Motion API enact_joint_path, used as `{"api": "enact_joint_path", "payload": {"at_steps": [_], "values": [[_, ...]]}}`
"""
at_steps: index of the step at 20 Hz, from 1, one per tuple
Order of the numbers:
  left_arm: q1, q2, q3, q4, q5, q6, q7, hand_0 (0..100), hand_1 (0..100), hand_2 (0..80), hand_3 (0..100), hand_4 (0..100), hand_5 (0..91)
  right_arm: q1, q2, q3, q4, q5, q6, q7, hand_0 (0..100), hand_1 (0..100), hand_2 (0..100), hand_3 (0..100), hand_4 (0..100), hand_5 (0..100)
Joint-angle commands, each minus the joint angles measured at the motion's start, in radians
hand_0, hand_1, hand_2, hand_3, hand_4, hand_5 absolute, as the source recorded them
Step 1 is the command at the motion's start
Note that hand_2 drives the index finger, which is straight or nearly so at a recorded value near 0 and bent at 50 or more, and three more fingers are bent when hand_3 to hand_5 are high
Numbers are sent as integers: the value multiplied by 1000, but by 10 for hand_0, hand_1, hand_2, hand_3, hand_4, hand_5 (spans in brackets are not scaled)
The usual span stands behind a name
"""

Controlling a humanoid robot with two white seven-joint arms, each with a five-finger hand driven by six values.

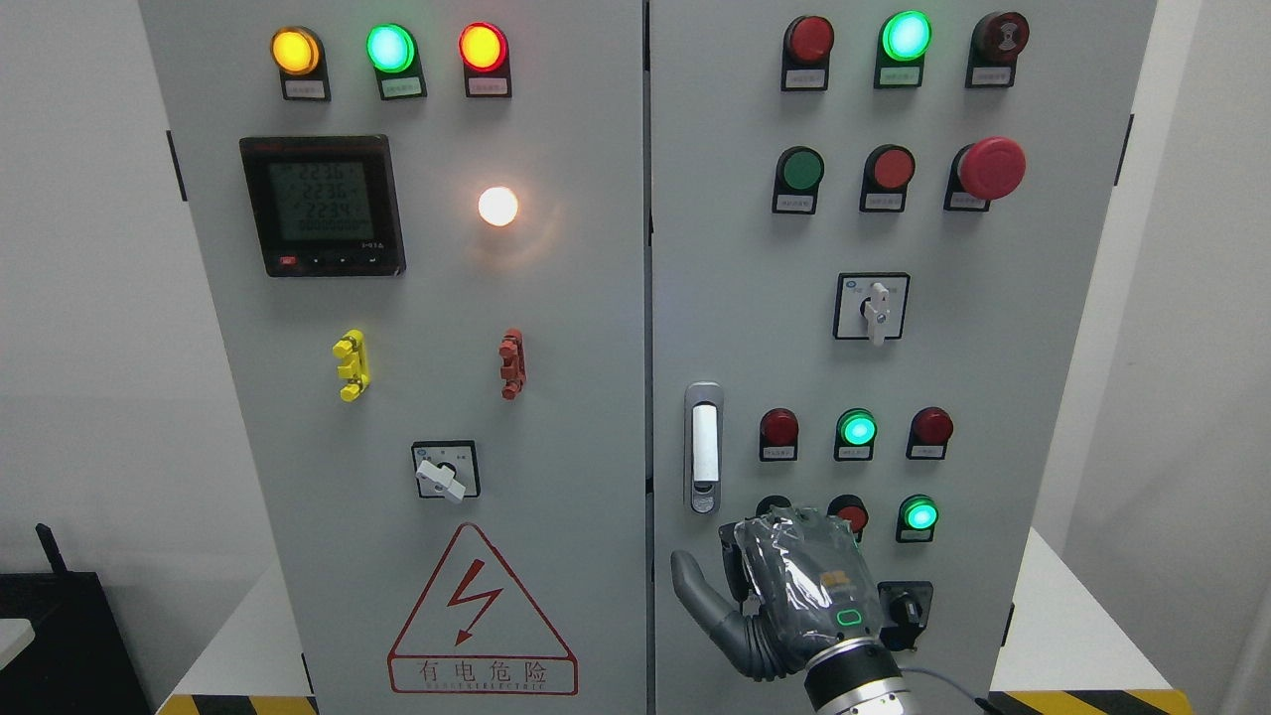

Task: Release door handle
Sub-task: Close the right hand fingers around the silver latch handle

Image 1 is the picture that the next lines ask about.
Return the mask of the grey robotic hand plastic covered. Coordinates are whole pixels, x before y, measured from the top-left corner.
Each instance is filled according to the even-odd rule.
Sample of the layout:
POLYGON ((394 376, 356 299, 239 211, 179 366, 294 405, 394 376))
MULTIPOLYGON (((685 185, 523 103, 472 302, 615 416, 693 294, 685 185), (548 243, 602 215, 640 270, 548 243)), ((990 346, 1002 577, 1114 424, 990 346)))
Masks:
POLYGON ((684 549, 670 556, 671 583, 744 677, 785 678, 841 643, 880 645, 885 611, 849 521, 775 505, 719 532, 727 571, 744 580, 744 593, 727 601, 684 549))

